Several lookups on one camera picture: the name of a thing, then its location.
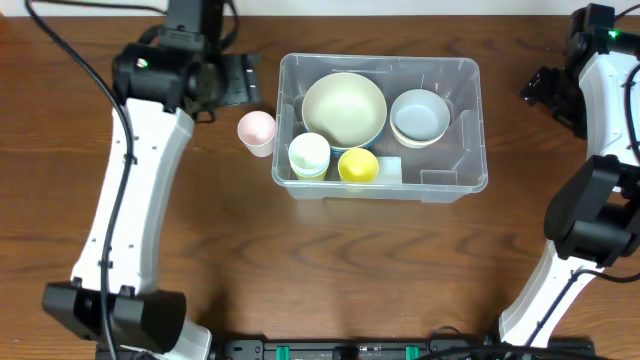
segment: clear plastic bin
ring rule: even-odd
[[[291,170],[289,144],[306,131],[302,122],[305,94],[320,78],[344,71],[366,76],[378,85],[388,109],[400,94],[419,88],[437,93],[449,106],[449,128],[434,144],[422,149],[403,146],[393,136],[387,119],[382,136],[369,148],[376,156],[402,159],[401,184],[341,182],[337,154],[332,155],[325,181],[300,181]],[[337,197],[451,203],[463,195],[482,191],[489,181],[480,70],[471,59],[289,54],[280,64],[276,122],[273,179],[297,199]]]

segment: white wall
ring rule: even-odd
[[[165,8],[168,0],[100,0]],[[620,12],[638,0],[592,0]],[[340,15],[568,15],[589,0],[236,0],[241,15],[340,16]],[[24,16],[23,0],[0,0],[5,16]],[[41,15],[126,16],[145,12],[89,9],[35,4]]]

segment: green light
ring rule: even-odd
[[[136,66],[144,69],[149,66],[149,62],[143,58],[139,58]]]

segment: bowl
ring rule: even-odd
[[[449,128],[447,104],[429,90],[409,90],[393,102],[389,115],[395,138],[409,148],[423,148],[438,141]]]
[[[338,172],[342,181],[372,182],[379,171],[378,159],[366,149],[350,149],[338,160]]]
[[[302,101],[305,127],[327,139],[334,152],[373,145],[386,119],[382,91],[371,80],[354,73],[323,77]]]

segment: wood grain surface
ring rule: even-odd
[[[154,18],[48,19],[110,81],[110,64]],[[162,233],[160,286],[219,334],[282,338],[482,334],[522,289],[544,246],[553,194],[586,143],[518,97],[541,65],[561,66],[566,17],[244,18],[234,52],[260,53],[265,105],[291,52],[469,57],[480,65],[489,186],[450,205],[296,201],[271,158],[236,137],[250,108],[198,125]],[[627,18],[620,27],[640,31]],[[89,359],[40,307],[68,279],[104,176],[111,112],[86,74],[29,19],[0,19],[0,358]],[[640,269],[640,255],[612,274]],[[640,285],[599,280],[556,334],[640,358]]]

